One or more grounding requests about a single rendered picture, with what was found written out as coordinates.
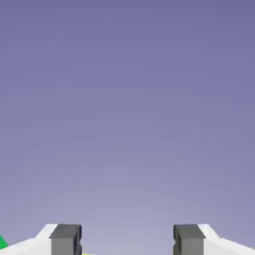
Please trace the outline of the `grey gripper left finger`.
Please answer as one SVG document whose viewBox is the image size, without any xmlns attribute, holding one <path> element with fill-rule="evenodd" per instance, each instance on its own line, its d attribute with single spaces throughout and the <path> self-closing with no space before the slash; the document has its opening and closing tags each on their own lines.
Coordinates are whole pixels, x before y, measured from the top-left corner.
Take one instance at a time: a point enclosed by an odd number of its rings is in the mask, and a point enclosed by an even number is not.
<svg viewBox="0 0 255 255">
<path fill-rule="evenodd" d="M 46 224 L 36 237 L 0 249 L 0 255 L 82 255 L 82 226 Z"/>
</svg>

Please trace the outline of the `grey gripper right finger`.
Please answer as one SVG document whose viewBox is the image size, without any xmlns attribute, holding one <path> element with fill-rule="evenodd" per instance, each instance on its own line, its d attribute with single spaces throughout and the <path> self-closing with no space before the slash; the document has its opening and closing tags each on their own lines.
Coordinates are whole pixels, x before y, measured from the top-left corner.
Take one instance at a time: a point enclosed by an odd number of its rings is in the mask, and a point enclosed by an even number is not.
<svg viewBox="0 0 255 255">
<path fill-rule="evenodd" d="M 175 224 L 173 255 L 255 255 L 255 249 L 221 238 L 209 224 Z"/>
</svg>

